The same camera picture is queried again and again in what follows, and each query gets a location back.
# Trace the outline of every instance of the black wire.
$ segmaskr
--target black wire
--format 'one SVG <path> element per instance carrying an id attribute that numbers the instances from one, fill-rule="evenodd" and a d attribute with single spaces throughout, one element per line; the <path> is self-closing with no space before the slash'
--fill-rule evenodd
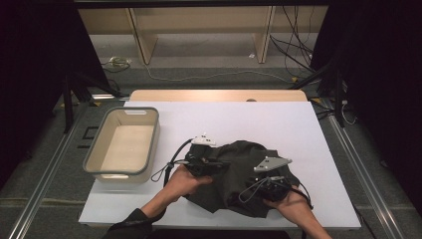
<path id="1" fill-rule="evenodd" d="M 308 55 L 308 54 L 304 54 L 304 52 L 303 52 L 303 50 L 302 50 L 302 48 L 304 48 L 304 49 L 307 49 L 307 50 L 310 50 L 310 48 L 308 48 L 303 42 L 302 42 L 302 40 L 301 40 L 301 38 L 299 37 L 299 34 L 298 34 L 298 32 L 299 32 L 299 25 L 298 25 L 298 14 L 299 14 L 299 7 L 297 7 L 297 6 L 295 6 L 295 24 L 293 24 L 292 23 L 292 21 L 291 21 L 291 18 L 289 17 L 289 15 L 288 15 L 288 13 L 287 13 L 287 11 L 286 11 L 286 8 L 283 6 L 283 11 L 285 12 L 285 14 L 286 14 L 286 17 L 288 18 L 288 21 L 289 21 L 289 24 L 290 24 L 290 26 L 291 26 L 291 28 L 292 28 L 292 36 L 291 36 L 291 39 L 290 39 L 290 43 L 292 43 L 292 40 L 293 40 L 293 36 L 295 36 L 296 37 L 296 39 L 298 40 L 298 42 L 299 42 L 299 45 L 301 46 L 300 47 L 300 49 L 301 49 L 301 52 L 302 52 L 302 56 L 304 57 L 304 59 L 305 59 L 305 61 L 307 62 L 307 64 L 309 65 L 310 64 L 310 60 L 311 60 L 311 58 L 310 58 L 310 56 Z"/>
<path id="2" fill-rule="evenodd" d="M 183 142 L 183 144 L 177 149 L 176 153 L 174 153 L 173 157 L 171 158 L 170 162 L 167 163 L 167 168 L 165 169 L 165 175 L 164 175 L 164 186 L 165 184 L 167 184 L 168 179 L 170 177 L 170 172 L 171 169 L 173 169 L 174 166 L 174 159 L 176 159 L 177 155 L 179 154 L 179 152 L 183 149 L 183 147 L 185 147 L 188 143 L 190 143 L 192 141 L 192 138 L 189 138 L 188 140 L 186 140 L 185 142 Z"/>
<path id="3" fill-rule="evenodd" d="M 276 46 L 276 48 L 280 51 L 280 52 L 282 52 L 286 57 L 288 57 L 288 58 L 290 58 L 292 61 L 294 61 L 294 62 L 296 62 L 296 63 L 298 63 L 300 66 L 302 66 L 303 68 L 305 68 L 305 69 L 307 69 L 308 71 L 310 71 L 310 72 L 314 72 L 314 70 L 313 69 L 311 69 L 311 68 L 309 68 L 309 67 L 307 67 L 307 66 L 305 66 L 304 64 L 302 64 L 302 63 L 300 63 L 298 60 L 296 60 L 295 58 L 293 58 L 291 55 L 289 55 L 286 51 L 284 51 L 274 40 L 273 40 L 273 38 L 272 37 L 270 37 L 270 39 L 271 39 L 271 41 L 274 43 L 274 45 Z"/>
<path id="4" fill-rule="evenodd" d="M 286 41 L 283 41 L 283 40 L 277 39 L 277 38 L 275 38 L 275 37 L 274 37 L 274 36 L 272 36 L 272 35 L 270 35 L 270 37 L 271 37 L 271 38 L 273 38 L 276 42 L 280 42 L 280 43 L 284 43 L 284 44 L 287 44 L 287 45 L 291 45 L 292 47 L 296 47 L 296 48 L 302 48 L 302 49 L 304 49 L 305 51 L 307 51 L 308 53 L 313 53 L 313 52 L 314 52 L 313 50 L 310 50 L 310 49 L 305 49 L 305 48 L 303 48 L 303 47 L 301 47 L 301 46 L 298 46 L 298 45 L 296 45 L 296 44 L 293 44 L 293 43 L 288 43 L 288 42 L 286 42 Z"/>

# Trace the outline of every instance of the white table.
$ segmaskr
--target white table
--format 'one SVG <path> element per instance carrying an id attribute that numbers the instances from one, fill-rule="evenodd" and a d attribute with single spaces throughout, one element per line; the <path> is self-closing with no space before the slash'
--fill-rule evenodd
<path id="1" fill-rule="evenodd" d="M 254 141 L 293 160 L 290 169 L 309 191 L 314 214 L 323 227 L 360 228 L 310 103 L 127 102 L 125 106 L 155 107 L 160 113 L 161 133 L 152 172 L 161 169 L 186 139 L 203 132 L 217 145 L 238 139 Z M 180 158 L 187 149 L 180 152 Z M 96 180 L 80 222 L 98 226 L 123 220 L 158 192 L 162 179 L 139 185 Z M 212 214 L 185 198 L 171 204 L 154 226 L 250 230 L 296 227 L 275 210 L 267 218 L 250 218 L 229 210 Z"/>

